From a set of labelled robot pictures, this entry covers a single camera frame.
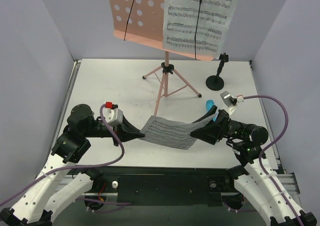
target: white table surface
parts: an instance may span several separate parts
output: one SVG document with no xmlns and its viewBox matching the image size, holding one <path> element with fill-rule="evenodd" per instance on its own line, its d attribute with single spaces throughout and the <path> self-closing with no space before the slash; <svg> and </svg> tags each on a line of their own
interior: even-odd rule
<svg viewBox="0 0 320 226">
<path fill-rule="evenodd" d="M 71 109 L 78 104 L 88 104 L 95 117 L 105 101 L 118 104 L 127 120 L 141 129 L 153 115 L 160 83 L 152 74 L 143 80 L 142 76 L 158 67 L 163 60 L 117 60 L 83 59 L 66 109 L 60 134 L 67 124 Z M 189 88 L 185 88 L 167 98 L 163 97 L 157 116 L 169 120 L 193 122 L 206 113 L 206 101 L 214 100 L 222 108 L 224 103 L 220 93 L 229 91 L 234 96 L 256 95 L 257 90 L 248 62 L 228 62 L 224 65 L 221 77 L 224 88 L 215 92 L 206 87 L 206 78 L 215 75 L 219 62 L 170 61 L 175 68 L 202 94 L 202 98 Z M 162 72 L 157 72 L 160 80 Z M 183 86 L 176 76 L 169 75 L 169 93 Z M 259 99 L 241 103 L 233 120 L 266 126 Z M 117 158 L 121 149 L 113 146 L 110 138 L 90 138 L 91 148 L 79 164 L 98 164 Z M 230 168 L 239 165 L 231 148 L 222 140 L 210 145 L 197 140 L 189 150 L 164 147 L 138 139 L 124 143 L 125 156 L 116 166 L 146 167 L 189 167 L 189 168 Z M 273 149 L 266 151 L 273 169 L 277 162 Z"/>
</svg>

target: sheet music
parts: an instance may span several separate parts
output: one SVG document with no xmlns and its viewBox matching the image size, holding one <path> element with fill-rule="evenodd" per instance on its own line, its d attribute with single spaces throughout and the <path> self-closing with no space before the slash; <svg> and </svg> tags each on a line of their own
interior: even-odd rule
<svg viewBox="0 0 320 226">
<path fill-rule="evenodd" d="M 219 57 L 238 0 L 164 0 L 163 48 Z"/>
<path fill-rule="evenodd" d="M 216 114 L 211 115 L 196 123 L 176 122 L 151 116 L 140 131 L 145 135 L 140 140 L 161 146 L 187 150 L 196 141 L 195 138 L 190 136 L 191 132 L 206 126 L 215 116 Z"/>
</svg>

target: music score page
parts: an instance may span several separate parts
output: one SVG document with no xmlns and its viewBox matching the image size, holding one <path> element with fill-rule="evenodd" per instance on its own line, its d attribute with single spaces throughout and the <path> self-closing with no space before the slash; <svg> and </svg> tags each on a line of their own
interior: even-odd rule
<svg viewBox="0 0 320 226">
<path fill-rule="evenodd" d="M 164 0 L 163 48 L 195 53 L 196 33 L 196 54 L 218 58 L 237 3 L 202 0 L 200 6 L 200 0 Z"/>
</svg>

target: white wall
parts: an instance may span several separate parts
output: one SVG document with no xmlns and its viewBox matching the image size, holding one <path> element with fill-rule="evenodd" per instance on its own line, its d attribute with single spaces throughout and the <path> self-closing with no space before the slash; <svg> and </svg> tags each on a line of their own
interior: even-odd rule
<svg viewBox="0 0 320 226">
<path fill-rule="evenodd" d="M 109 0 L 43 0 L 72 55 L 163 59 L 160 50 L 113 36 Z M 223 48 L 231 60 L 252 60 L 286 0 L 239 0 Z M 173 59 L 188 59 L 173 55 Z"/>
<path fill-rule="evenodd" d="M 72 67 L 42 0 L 0 0 L 0 201 L 46 161 Z"/>
<path fill-rule="evenodd" d="M 280 99 L 289 127 L 277 144 L 281 161 L 295 172 L 306 211 L 320 218 L 320 0 L 287 0 L 253 60 L 261 94 Z M 274 135 L 284 125 L 281 109 L 264 101 Z"/>
</svg>

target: pink music stand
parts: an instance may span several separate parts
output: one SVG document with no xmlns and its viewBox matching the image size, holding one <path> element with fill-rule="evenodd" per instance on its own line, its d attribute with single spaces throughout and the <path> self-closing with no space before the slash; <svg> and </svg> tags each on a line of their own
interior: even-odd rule
<svg viewBox="0 0 320 226">
<path fill-rule="evenodd" d="M 113 17 L 114 25 L 114 36 L 119 39 L 125 39 L 131 42 L 136 42 L 145 46 L 157 48 L 165 51 L 165 62 L 164 66 L 169 66 L 169 52 L 177 53 L 183 56 L 194 58 L 194 54 L 189 53 L 180 53 L 171 50 L 166 50 L 163 48 L 163 26 L 164 26 L 164 0 L 135 0 L 130 15 L 129 24 L 126 31 L 126 25 L 128 16 L 130 13 L 130 8 L 133 0 L 109 0 L 110 7 Z M 203 61 L 211 61 L 213 57 L 197 55 L 197 59 Z M 155 73 L 158 70 L 161 70 L 162 67 L 159 66 L 153 71 L 144 75 L 142 78 L 145 79 L 150 76 L 152 73 Z M 157 115 L 160 98 L 168 97 L 173 93 L 182 90 L 183 88 L 189 86 L 198 97 L 201 97 L 201 94 L 176 70 L 172 71 L 178 77 L 185 82 L 185 86 L 168 94 L 168 80 L 169 74 L 163 72 L 162 80 L 160 83 L 158 98 L 156 101 L 156 106 L 154 110 L 154 115 Z"/>
</svg>

